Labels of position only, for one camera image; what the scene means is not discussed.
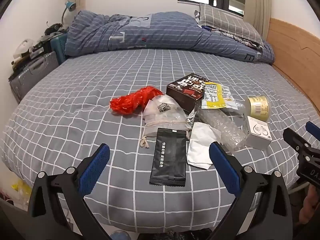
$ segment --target silver screw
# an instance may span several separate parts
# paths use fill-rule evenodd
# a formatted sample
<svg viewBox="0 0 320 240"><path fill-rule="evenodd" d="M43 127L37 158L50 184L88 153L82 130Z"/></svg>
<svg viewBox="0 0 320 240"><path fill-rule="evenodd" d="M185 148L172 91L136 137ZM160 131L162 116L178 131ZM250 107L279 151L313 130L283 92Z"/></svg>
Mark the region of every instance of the silver screw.
<svg viewBox="0 0 320 240"><path fill-rule="evenodd" d="M38 178L43 178L45 175L45 173L43 171L39 172L38 173Z"/></svg>
<svg viewBox="0 0 320 240"><path fill-rule="evenodd" d="M247 173L251 173L252 172L252 168L250 166L245 166L244 167L244 171Z"/></svg>
<svg viewBox="0 0 320 240"><path fill-rule="evenodd" d="M280 171L275 171L275 175L276 175L277 177L281 177L281 172L280 172Z"/></svg>
<svg viewBox="0 0 320 240"><path fill-rule="evenodd" d="M72 173L74 173L75 172L75 168L74 167L69 167L69 168L67 168L67 173L68 174L72 174Z"/></svg>

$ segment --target headboard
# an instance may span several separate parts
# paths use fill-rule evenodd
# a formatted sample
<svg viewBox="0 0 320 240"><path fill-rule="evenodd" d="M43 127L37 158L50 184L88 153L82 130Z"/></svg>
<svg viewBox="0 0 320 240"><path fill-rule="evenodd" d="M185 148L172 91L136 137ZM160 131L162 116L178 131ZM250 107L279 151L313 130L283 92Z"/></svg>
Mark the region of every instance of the headboard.
<svg viewBox="0 0 320 240"><path fill-rule="evenodd" d="M276 55L273 67L304 93L320 113L320 39L271 18L267 41Z"/></svg>

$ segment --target blue desk lamp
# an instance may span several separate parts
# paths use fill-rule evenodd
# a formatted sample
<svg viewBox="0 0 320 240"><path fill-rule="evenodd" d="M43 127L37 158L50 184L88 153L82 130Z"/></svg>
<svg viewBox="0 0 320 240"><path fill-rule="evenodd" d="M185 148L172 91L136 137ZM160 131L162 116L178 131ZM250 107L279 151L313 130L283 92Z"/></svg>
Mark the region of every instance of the blue desk lamp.
<svg viewBox="0 0 320 240"><path fill-rule="evenodd" d="M66 8L63 11L62 18L61 18L62 25L63 25L63 17L64 17L64 14L65 14L66 10L68 9L69 12L72 12L72 11L74 11L76 9L76 3L75 2L66 1L65 5L66 5Z"/></svg>

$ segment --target red plastic bag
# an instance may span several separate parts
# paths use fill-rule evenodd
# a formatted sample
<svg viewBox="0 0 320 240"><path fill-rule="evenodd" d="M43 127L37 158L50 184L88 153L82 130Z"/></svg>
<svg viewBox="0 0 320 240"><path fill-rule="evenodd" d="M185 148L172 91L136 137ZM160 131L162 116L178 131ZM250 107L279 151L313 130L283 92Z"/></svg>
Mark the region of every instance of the red plastic bag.
<svg viewBox="0 0 320 240"><path fill-rule="evenodd" d="M120 114L132 114L140 105L144 109L148 101L158 95L163 95L163 93L154 87L148 86L127 96L112 99L110 107Z"/></svg>

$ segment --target lamp shade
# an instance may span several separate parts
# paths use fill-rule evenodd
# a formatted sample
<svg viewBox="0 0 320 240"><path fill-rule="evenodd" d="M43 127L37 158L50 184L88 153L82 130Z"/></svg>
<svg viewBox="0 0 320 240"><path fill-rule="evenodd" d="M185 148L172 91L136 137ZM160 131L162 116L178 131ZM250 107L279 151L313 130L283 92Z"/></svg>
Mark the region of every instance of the lamp shade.
<svg viewBox="0 0 320 240"><path fill-rule="evenodd" d="M72 12L76 9L76 3L75 2L70 2L66 1L65 5L67 6L67 9Z"/></svg>

